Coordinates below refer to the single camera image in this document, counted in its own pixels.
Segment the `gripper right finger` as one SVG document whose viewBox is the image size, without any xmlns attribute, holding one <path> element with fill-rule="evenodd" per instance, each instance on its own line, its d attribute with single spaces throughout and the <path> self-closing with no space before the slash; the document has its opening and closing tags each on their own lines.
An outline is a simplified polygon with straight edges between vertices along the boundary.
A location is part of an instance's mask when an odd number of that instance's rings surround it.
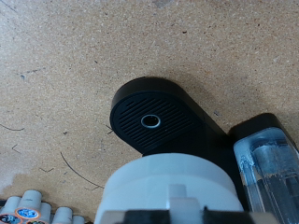
<svg viewBox="0 0 299 224">
<path fill-rule="evenodd" d="M 203 211 L 203 224 L 279 224 L 271 213 Z"/>
</svg>

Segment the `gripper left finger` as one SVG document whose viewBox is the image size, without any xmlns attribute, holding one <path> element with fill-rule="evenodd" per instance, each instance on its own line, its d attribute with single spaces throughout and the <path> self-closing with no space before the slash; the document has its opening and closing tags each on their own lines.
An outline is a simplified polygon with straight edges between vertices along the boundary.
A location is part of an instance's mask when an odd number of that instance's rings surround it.
<svg viewBox="0 0 299 224">
<path fill-rule="evenodd" d="M 107 211 L 102 224 L 170 224 L 168 210 Z"/>
</svg>

